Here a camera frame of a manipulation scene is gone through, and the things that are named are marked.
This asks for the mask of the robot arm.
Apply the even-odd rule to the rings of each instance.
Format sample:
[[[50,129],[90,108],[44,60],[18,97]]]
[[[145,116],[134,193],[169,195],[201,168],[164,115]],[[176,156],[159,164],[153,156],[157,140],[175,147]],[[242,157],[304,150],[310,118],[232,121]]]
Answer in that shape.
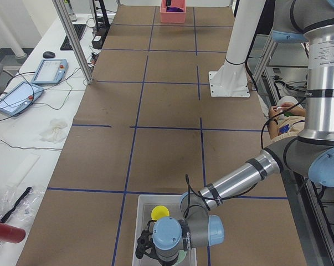
[[[284,103],[269,113],[269,122],[278,122],[283,114],[302,116],[304,128],[263,147],[258,157],[200,191],[189,188],[180,199],[182,219],[157,220],[147,241],[138,243],[136,257],[174,265],[183,252],[222,243],[222,222],[209,211],[248,193],[273,173],[290,170],[334,187],[334,1],[276,1],[273,39],[310,45],[305,108]]]

